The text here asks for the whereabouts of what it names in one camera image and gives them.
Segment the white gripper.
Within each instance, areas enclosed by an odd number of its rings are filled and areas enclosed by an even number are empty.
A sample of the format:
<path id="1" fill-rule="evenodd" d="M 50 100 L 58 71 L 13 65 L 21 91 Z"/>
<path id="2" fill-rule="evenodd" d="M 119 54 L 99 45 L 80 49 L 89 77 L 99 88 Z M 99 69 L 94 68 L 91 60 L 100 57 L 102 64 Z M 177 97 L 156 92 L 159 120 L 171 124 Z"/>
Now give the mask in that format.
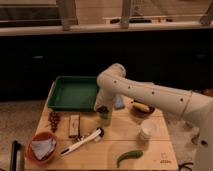
<path id="1" fill-rule="evenodd" d="M 106 107 L 111 112 L 114 107 L 115 96 L 115 93 L 100 89 L 96 96 L 94 110 L 97 111 L 100 107 Z"/>

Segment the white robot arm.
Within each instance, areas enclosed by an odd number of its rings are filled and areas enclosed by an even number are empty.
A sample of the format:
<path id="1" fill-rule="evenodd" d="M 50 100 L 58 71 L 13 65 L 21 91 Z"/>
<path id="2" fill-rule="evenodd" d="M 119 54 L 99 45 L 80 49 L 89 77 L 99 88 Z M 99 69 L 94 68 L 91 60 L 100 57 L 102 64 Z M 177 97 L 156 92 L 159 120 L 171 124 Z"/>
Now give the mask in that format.
<path id="1" fill-rule="evenodd" d="M 111 110 L 117 94 L 158 108 L 197 126 L 200 137 L 193 171 L 213 171 L 213 97 L 189 90 L 137 82 L 126 78 L 119 63 L 112 64 L 97 76 L 99 91 L 94 110 Z"/>

